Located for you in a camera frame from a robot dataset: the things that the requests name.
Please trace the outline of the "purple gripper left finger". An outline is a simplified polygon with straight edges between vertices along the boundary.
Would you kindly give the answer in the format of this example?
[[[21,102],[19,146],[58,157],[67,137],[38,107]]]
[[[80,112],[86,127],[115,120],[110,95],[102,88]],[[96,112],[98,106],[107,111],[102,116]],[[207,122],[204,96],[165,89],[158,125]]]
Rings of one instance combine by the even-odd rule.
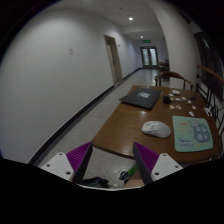
[[[92,152],[92,143],[85,143],[68,153],[57,153],[42,166],[42,169],[70,182],[80,184]]]

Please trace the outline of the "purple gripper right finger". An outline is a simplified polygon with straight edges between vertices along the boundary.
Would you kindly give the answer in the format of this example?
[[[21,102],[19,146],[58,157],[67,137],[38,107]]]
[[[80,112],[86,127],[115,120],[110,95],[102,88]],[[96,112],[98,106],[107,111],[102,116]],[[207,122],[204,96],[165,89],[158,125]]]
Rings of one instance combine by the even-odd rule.
[[[137,142],[133,143],[133,153],[145,185],[182,169],[167,153],[158,154]]]

